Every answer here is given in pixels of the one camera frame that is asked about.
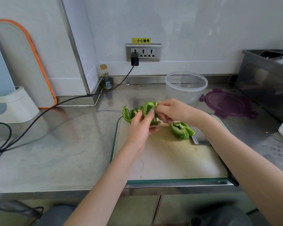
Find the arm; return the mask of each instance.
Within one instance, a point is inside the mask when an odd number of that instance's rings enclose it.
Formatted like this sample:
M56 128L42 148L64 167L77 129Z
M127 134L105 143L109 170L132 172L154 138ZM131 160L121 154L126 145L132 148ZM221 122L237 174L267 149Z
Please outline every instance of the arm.
M126 143L64 226L105 226L107 224L148 136L158 131L158 127L149 128L153 118L154 111L148 113L144 119L142 119L142 111L136 114L132 119Z
M283 225L283 172L232 135L209 114L175 99L161 102L159 118L183 121L199 128L272 225Z

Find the stainless steel countertop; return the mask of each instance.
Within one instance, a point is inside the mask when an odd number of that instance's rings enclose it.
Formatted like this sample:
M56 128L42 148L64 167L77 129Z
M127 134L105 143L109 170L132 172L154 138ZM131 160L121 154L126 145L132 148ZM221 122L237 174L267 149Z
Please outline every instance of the stainless steel countertop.
M209 84L238 92L230 84ZM0 158L1 199L45 199L84 197L109 165L113 139L122 108L166 99L165 84L121 85L103 94L95 107L58 107L45 114ZM204 102L194 107L214 113ZM280 123L256 104L259 116L228 117L223 122L236 137L283 170L283 137ZM13 137L31 123L13 124ZM0 145L8 136L0 126ZM123 195L241 192L230 182L205 180L184 183L132 184Z

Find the bottle label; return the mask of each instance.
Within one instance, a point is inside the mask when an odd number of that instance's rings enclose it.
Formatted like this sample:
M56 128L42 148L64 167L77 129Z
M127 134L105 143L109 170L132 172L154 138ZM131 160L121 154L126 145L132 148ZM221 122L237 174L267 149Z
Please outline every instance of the bottle label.
M103 85L104 85L104 89L112 88L108 74L103 76Z

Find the hand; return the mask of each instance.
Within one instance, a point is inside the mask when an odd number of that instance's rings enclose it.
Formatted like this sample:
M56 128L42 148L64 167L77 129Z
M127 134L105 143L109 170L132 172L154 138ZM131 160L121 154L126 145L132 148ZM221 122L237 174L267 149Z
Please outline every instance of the hand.
M171 124L174 121L182 121L194 127L198 127L202 116L206 114L174 98L159 102L155 111L158 118L164 123Z
M150 127L154 115L154 110L151 110L143 119L143 113L139 111L131 121L125 145L130 145L132 148L136 149L137 157L143 152L148 136L159 130L158 126Z

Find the yellow warning sign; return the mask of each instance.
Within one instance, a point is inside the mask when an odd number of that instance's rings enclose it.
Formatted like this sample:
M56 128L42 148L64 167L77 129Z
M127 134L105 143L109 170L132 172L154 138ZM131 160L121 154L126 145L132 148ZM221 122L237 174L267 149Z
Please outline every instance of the yellow warning sign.
M133 44L150 44L151 38L132 38Z

